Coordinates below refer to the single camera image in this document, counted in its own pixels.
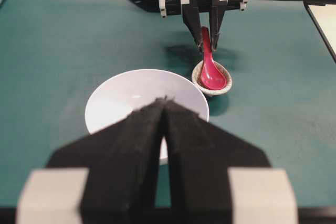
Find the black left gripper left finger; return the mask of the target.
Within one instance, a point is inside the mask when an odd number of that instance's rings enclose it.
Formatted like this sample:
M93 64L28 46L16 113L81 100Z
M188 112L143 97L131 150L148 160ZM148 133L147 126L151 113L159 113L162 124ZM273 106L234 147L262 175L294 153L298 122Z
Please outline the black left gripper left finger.
M32 171L17 223L146 223L154 208L164 99L53 152Z

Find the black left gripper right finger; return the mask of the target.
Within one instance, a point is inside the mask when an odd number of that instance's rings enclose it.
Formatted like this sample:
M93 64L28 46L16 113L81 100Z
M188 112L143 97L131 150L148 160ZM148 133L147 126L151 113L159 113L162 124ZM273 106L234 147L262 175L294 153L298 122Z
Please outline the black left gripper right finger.
M265 152L167 101L172 208L182 223L297 223L286 171Z

